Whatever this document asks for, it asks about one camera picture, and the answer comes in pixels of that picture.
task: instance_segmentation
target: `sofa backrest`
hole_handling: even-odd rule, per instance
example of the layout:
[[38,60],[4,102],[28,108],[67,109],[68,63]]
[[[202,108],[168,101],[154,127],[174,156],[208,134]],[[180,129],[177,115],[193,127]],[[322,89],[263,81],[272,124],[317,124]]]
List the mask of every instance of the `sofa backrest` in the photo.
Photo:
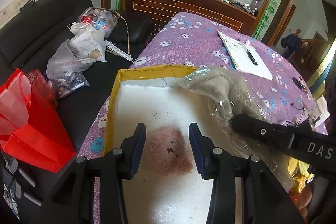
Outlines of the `sofa backrest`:
[[49,58],[73,34],[67,26],[92,6],[91,0],[39,0],[0,29],[0,85],[17,68],[46,70]]

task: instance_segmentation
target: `notebook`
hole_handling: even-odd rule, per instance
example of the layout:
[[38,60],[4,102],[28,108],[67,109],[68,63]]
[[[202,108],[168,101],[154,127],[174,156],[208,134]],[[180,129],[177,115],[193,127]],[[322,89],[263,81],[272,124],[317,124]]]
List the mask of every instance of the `notebook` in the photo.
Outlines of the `notebook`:
[[223,41],[224,46],[226,47],[230,57],[232,59],[233,64],[236,67],[236,70],[249,73],[252,75],[256,75],[268,80],[273,80],[273,75],[266,67],[265,63],[256,52],[256,50],[251,45],[246,45],[247,49],[252,54],[254,60],[258,63],[258,65],[254,65],[250,58],[247,55],[247,52],[241,43],[227,35],[217,31],[219,37]]

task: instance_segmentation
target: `purple floral tablecloth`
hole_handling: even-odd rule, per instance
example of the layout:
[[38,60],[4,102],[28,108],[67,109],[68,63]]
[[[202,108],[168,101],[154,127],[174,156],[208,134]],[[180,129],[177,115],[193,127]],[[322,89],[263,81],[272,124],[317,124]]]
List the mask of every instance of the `purple floral tablecloth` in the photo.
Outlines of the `purple floral tablecloth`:
[[[252,45],[274,76],[273,81],[235,70],[232,60],[223,46],[217,30],[241,42]],[[283,124],[285,121],[296,122],[302,115],[302,107],[313,104],[311,94],[298,89],[292,77],[300,74],[277,52],[262,42],[238,33],[219,23],[204,17],[178,13],[149,43],[131,68],[147,67],[160,64],[184,64],[188,66],[221,66],[245,77],[249,88],[263,101],[273,121]],[[97,115],[87,137],[79,151],[88,159],[102,156],[109,98]],[[317,130],[326,134],[324,124]],[[99,179],[95,182],[94,223],[100,223],[99,217]]]

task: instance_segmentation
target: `screw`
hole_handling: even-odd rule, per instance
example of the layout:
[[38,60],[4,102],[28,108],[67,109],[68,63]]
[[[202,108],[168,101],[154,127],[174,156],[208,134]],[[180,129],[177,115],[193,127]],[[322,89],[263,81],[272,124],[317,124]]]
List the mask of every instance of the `screw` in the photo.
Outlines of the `screw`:
[[112,153],[115,155],[120,155],[123,152],[121,148],[115,148],[113,149]]
[[258,161],[260,161],[260,158],[256,155],[252,155],[251,156],[251,161],[258,162]]
[[216,155],[219,155],[219,154],[223,153],[223,150],[222,150],[221,148],[219,148],[219,147],[215,147],[215,148],[212,150],[212,152],[213,152],[214,154],[216,154]]
[[79,157],[76,158],[76,162],[79,163],[79,164],[82,163],[83,161],[85,161],[84,156],[79,156]]

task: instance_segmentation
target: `brick pattern panel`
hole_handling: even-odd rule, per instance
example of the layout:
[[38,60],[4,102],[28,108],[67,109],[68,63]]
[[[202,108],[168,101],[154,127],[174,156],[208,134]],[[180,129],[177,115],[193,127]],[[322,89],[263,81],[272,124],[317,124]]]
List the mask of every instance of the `brick pattern panel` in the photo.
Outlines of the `brick pattern panel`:
[[207,10],[188,3],[175,0],[133,0],[133,10],[146,13],[151,16],[154,26],[151,34],[156,35],[179,12],[188,12],[200,15],[218,22],[235,31],[239,31],[242,23],[230,17]]

